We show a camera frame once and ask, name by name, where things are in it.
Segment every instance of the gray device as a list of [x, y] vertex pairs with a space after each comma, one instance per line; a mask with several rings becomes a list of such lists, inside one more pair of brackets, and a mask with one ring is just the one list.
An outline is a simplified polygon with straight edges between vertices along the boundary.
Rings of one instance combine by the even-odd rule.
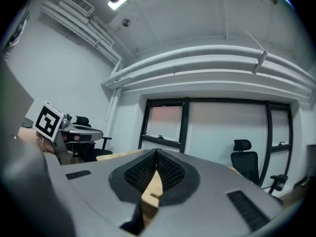
[[[55, 154], [60, 164], [70, 164], [73, 157], [74, 144], [88, 143], [91, 141], [100, 140], [103, 137], [103, 132], [98, 129], [90, 128], [84, 125], [71, 124], [69, 114], [64, 114], [64, 118], [59, 126], [56, 138], [52, 141], [55, 149]], [[67, 142], [64, 143], [62, 132], [67, 134]], [[79, 140], [76, 141], [74, 136], [78, 135]]]

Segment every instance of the chair headrest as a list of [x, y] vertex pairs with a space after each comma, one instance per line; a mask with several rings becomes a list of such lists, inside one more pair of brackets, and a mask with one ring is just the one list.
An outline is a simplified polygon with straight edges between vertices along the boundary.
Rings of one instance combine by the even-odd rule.
[[248, 140], [234, 140], [234, 151], [244, 151], [251, 149], [251, 143]]

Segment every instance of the wooden desk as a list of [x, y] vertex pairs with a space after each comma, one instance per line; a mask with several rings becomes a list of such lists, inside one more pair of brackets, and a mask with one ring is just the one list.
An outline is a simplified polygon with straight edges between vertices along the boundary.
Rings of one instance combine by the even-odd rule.
[[[117, 157], [122, 157], [122, 156], [126, 156], [129, 154], [137, 153], [137, 152], [142, 151], [142, 150], [143, 149], [138, 149], [138, 150], [134, 150], [131, 152], [126, 152], [126, 153], [118, 153], [118, 154], [107, 155], [107, 156], [97, 156], [97, 161], [110, 160], [110, 159], [114, 159]], [[228, 167], [228, 168], [230, 168], [231, 170], [238, 173], [234, 168], [232, 168], [232, 167]], [[161, 182], [161, 179], [160, 179], [158, 172], [156, 171], [154, 174], [154, 177], [152, 178], [147, 189], [145, 190], [145, 192], [142, 195], [142, 200], [144, 202], [158, 208], [159, 197], [161, 195], [162, 195], [162, 182]]]

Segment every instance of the air vent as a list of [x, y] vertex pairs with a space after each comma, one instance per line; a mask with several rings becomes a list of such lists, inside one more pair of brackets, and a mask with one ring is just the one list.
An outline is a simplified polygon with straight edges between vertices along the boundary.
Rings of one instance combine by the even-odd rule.
[[228, 193], [227, 196], [252, 232], [262, 228], [269, 222], [268, 218], [242, 191], [231, 192]]
[[72, 180], [72, 179], [76, 179], [76, 178], [86, 176], [89, 174], [91, 174], [91, 172], [89, 170], [82, 170], [82, 171], [66, 174], [66, 176], [67, 176], [68, 180]]
[[66, 4], [80, 12], [83, 16], [89, 17], [94, 7], [85, 0], [63, 0]]

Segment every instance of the air conditioning unit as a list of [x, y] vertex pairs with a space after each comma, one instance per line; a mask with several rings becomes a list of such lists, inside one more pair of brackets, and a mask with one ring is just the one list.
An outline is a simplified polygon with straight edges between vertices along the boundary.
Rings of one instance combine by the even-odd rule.
[[82, 14], [85, 17], [89, 17], [93, 11], [94, 7], [87, 3], [85, 0], [62, 0], [75, 10], [77, 10], [80, 14]]

